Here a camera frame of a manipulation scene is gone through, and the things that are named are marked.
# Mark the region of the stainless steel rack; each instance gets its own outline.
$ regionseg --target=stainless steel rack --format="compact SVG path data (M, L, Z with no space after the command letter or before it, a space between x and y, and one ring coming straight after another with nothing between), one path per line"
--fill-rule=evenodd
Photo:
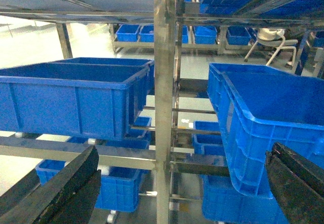
M194 97L197 92L206 91L207 86L204 80L181 79L182 26L218 25L221 41L226 40L230 25L298 27L305 31L296 58L300 61L309 33L324 29L324 9L299 15L262 15L294 1L251 0L231 15L213 15L199 14L199 3L185 3L184 0L0 0L0 14L56 23L64 58L72 57L66 28L68 22L154 23L156 123L155 128L148 129L155 130L155 150L133 151L99 145L98 152L101 165L156 172L156 222L167 224L170 213L172 220L177 221L176 212L169 210L172 194L178 188L177 173L228 175L226 168L212 164L213 156L188 155L184 153L186 149L177 148L181 140L190 144L188 136L195 132L178 129L179 97ZM225 54L229 47L222 42L217 49L218 54ZM300 73L303 66L302 62L296 62L293 71ZM82 150L82 145L65 142L0 137L2 155L71 161Z

